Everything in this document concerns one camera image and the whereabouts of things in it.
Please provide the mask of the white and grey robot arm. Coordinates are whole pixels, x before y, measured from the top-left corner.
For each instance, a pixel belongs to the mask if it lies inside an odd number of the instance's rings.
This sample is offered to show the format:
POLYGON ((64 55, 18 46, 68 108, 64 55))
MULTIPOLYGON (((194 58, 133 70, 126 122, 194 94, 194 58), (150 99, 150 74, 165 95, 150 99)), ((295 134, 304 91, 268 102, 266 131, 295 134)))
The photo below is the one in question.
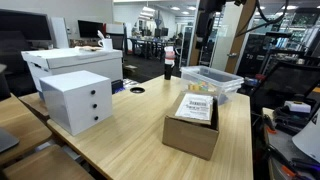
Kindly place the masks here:
POLYGON ((196 33, 196 48, 201 49, 207 44, 212 32, 215 15, 221 12, 227 2, 233 2, 236 6, 245 5, 247 0, 200 0, 198 6, 196 33))

